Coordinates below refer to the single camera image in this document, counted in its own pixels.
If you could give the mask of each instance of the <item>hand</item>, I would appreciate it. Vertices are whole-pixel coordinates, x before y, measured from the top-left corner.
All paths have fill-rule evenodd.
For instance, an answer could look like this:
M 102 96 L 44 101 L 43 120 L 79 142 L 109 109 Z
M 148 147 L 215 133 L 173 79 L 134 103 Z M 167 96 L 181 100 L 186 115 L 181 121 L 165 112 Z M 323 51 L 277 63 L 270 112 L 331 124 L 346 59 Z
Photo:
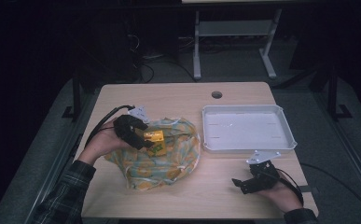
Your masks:
M 84 161 L 89 165 L 93 165 L 98 158 L 108 154 L 116 149 L 130 147 L 122 139 L 118 138 L 114 131 L 112 119 L 102 125 L 100 131 L 92 137 L 90 142 L 78 157 L 79 161 Z
M 287 180 L 282 172 L 279 172 L 279 175 L 281 178 Z M 278 206 L 278 208 L 284 213 L 303 207 L 297 195 L 279 181 L 275 184 L 275 186 L 273 186 L 272 189 L 263 189 L 256 192 L 256 194 L 267 197 L 273 201 L 276 206 Z

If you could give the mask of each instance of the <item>white device part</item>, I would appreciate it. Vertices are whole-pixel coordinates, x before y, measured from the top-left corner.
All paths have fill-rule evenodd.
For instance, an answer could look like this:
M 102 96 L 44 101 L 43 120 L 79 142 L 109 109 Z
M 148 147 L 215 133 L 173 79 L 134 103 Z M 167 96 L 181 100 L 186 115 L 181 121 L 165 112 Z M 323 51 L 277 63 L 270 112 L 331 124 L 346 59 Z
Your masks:
M 129 110 L 128 114 L 135 117 L 135 118 L 137 118 L 137 119 L 142 120 L 143 123 L 148 123 L 149 122 L 149 119 L 148 119 L 146 111 L 145 111 L 145 107 L 143 105 L 139 106 L 139 107 L 136 107 L 135 109 Z
M 269 161 L 273 158 L 276 157 L 280 157 L 281 154 L 280 152 L 272 152 L 272 151 L 255 151 L 255 154 L 253 154 L 253 156 L 247 160 L 246 162 L 248 164 L 259 164 L 262 163 L 264 161 Z

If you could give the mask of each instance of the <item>drawstring bag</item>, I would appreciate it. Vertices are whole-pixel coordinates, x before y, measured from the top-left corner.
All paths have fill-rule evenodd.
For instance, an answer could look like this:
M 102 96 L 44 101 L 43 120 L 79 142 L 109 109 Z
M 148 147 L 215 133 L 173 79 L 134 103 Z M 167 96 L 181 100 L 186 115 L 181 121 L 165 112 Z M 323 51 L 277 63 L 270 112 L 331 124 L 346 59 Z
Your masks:
M 115 163 L 127 179 L 127 188 L 147 190 L 172 185 L 190 175 L 201 154 L 201 139 L 186 119 L 152 121 L 144 132 L 163 131 L 166 155 L 149 157 L 145 150 L 124 148 L 104 156 Z

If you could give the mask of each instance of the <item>white metal stand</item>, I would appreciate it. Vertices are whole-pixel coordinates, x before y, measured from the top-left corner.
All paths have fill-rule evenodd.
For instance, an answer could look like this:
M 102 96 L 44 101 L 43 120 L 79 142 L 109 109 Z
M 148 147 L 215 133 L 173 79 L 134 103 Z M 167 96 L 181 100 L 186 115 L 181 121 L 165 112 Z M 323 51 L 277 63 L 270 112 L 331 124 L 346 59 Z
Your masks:
M 272 40 L 275 36 L 279 23 L 281 9 L 277 9 L 273 20 L 264 21 L 200 21 L 200 12 L 196 12 L 195 19 L 195 48 L 194 48 L 194 78 L 201 79 L 200 64 L 200 36 L 220 36 L 220 35 L 266 35 L 267 44 L 260 49 L 261 59 L 267 69 L 270 78 L 276 78 L 271 60 L 268 56 Z

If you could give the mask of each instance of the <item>person's left hand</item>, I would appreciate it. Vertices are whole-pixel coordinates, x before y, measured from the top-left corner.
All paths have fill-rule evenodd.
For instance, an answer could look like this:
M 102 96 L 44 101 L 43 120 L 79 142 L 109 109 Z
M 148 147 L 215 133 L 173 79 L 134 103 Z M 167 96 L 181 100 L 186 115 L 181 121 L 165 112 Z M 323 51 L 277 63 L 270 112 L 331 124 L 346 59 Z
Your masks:
M 116 149 L 131 147 L 128 143 L 117 137 L 112 119 L 104 124 L 100 131 L 92 137 L 90 142 L 78 157 L 79 161 L 93 165 L 98 158 Z

